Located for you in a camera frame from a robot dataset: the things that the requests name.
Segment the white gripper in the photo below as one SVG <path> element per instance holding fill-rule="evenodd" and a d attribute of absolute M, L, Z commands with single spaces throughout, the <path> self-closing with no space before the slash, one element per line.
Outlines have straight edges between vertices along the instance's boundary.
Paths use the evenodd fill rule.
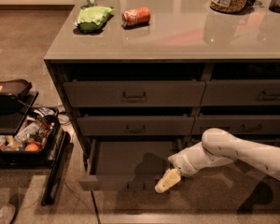
<path fill-rule="evenodd" d="M 191 176 L 205 167 L 205 158 L 199 149 L 185 148 L 168 158 L 175 169 L 168 169 L 155 186 L 157 193 L 164 193 L 178 182 L 182 176 Z"/>

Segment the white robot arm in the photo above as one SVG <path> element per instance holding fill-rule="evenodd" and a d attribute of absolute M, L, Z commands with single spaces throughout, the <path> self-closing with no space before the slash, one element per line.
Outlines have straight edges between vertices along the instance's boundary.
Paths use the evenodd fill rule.
<path fill-rule="evenodd" d="M 210 128 L 202 140 L 170 156 L 173 165 L 155 186 L 164 193 L 182 176 L 192 176 L 204 168 L 218 167 L 235 160 L 243 161 L 280 181 L 280 147 L 240 139 L 219 128 Z"/>

